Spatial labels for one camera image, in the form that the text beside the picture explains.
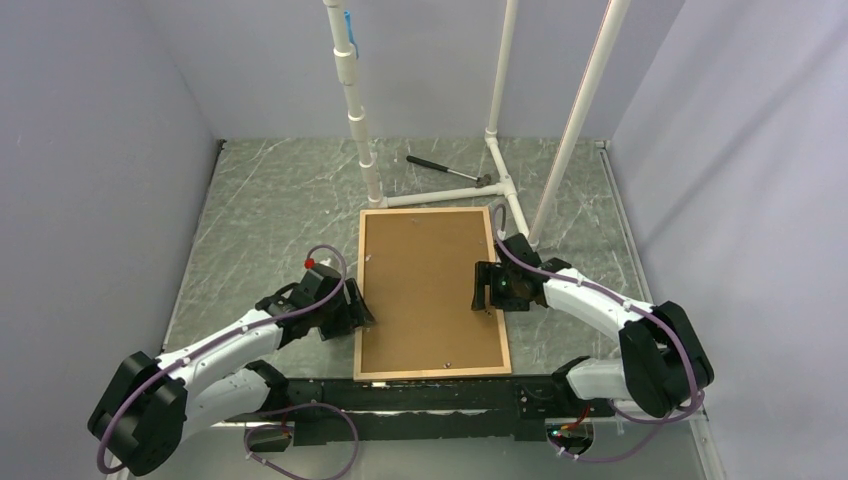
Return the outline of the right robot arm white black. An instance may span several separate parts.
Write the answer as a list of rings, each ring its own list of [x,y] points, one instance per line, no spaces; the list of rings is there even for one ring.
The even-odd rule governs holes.
[[[616,341],[612,359],[577,357],[551,375],[550,402],[574,415],[601,401],[632,401],[650,423],[673,420],[692,408],[715,379],[714,369],[686,311],[617,293],[556,257],[542,259],[526,237],[496,241],[495,261],[474,266],[471,308],[526,312],[557,310]]]

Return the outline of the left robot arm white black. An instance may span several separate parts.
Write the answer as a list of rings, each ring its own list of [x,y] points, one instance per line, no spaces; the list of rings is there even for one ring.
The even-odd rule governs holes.
[[[373,322],[357,283],[318,265],[259,300],[240,319],[181,350],[136,352],[119,365],[87,422],[97,467],[146,475],[192,435],[243,414],[264,420],[323,408],[292,393],[263,357],[317,329],[329,340]]]

